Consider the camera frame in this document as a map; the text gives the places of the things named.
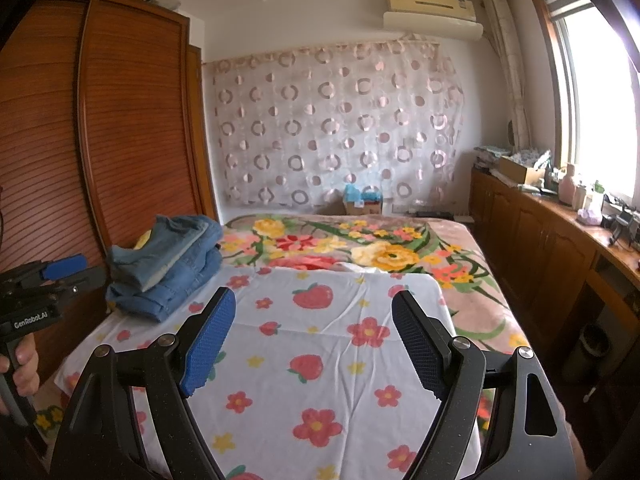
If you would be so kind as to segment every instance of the air conditioner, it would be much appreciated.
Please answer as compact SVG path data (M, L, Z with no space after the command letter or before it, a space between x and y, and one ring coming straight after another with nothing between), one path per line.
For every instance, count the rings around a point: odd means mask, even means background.
M479 40L483 30L469 0L389 0L384 27L466 41Z

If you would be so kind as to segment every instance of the window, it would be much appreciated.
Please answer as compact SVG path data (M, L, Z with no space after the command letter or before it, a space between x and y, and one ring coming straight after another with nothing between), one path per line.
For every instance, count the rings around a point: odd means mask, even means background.
M574 162L628 203L640 205L638 72L589 0L534 0L546 32L559 124L556 165Z

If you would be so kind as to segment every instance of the curtain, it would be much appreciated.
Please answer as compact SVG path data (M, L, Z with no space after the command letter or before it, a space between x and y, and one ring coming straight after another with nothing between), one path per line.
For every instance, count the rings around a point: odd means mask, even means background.
M464 95L431 41L299 48L204 66L227 199L314 212L346 184L395 205L451 200Z
M530 148L529 126L524 107L524 68L513 15L507 0L482 0L489 16L491 43L494 45L507 83L514 148Z

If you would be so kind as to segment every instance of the wooden counter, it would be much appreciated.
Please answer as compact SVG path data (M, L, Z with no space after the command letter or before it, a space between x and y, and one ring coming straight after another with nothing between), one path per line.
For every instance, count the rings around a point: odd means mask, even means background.
M469 211L474 235L539 356L561 362L604 304L638 336L640 253L626 240L610 247L609 230L583 226L571 208L479 171L472 172Z

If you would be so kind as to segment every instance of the trash can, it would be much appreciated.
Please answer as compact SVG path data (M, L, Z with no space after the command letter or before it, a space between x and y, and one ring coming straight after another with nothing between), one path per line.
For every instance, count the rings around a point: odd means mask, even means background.
M609 338L601 327L593 323L583 326L574 349L562 366L562 379L569 384L583 382L610 348Z

